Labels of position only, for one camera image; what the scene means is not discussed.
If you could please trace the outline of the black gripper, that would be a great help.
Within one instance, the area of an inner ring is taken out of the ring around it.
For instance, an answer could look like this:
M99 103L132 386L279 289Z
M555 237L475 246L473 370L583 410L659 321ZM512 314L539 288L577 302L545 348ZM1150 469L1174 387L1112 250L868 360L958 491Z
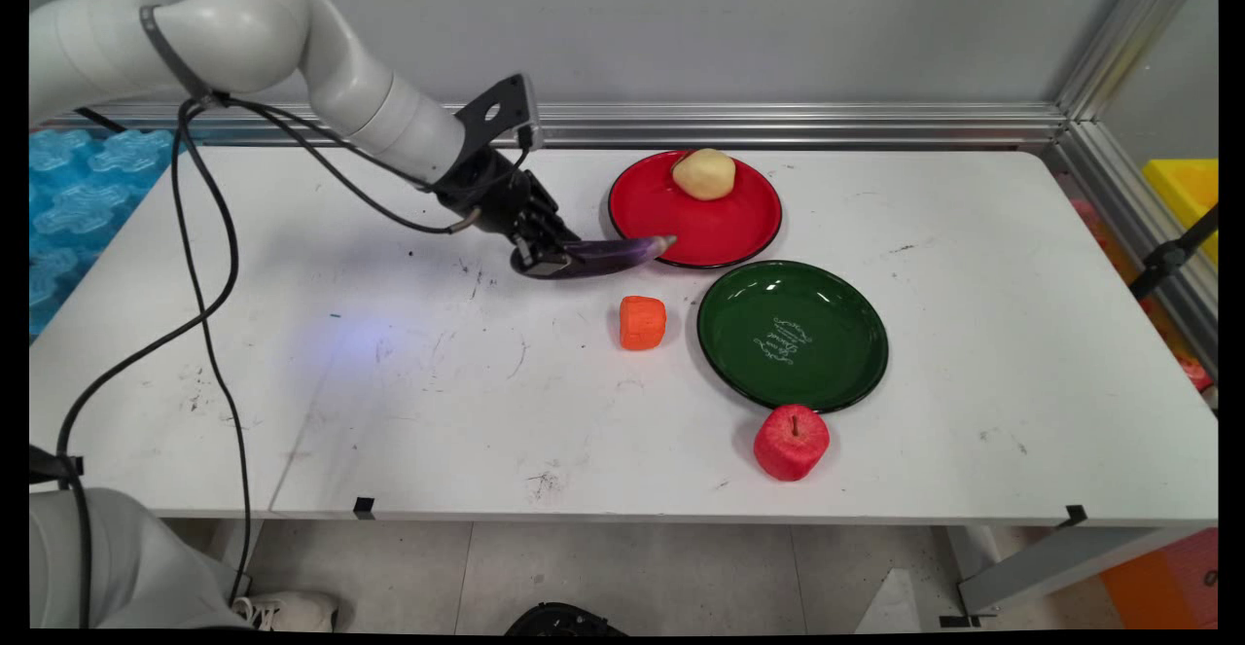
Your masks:
M515 247L510 268L517 273L560 273L566 269L564 247L580 237L557 214L557 202L525 167L529 153L520 149L510 161L498 149L481 149L437 181L433 192L454 214L476 214L473 225L510 240Z

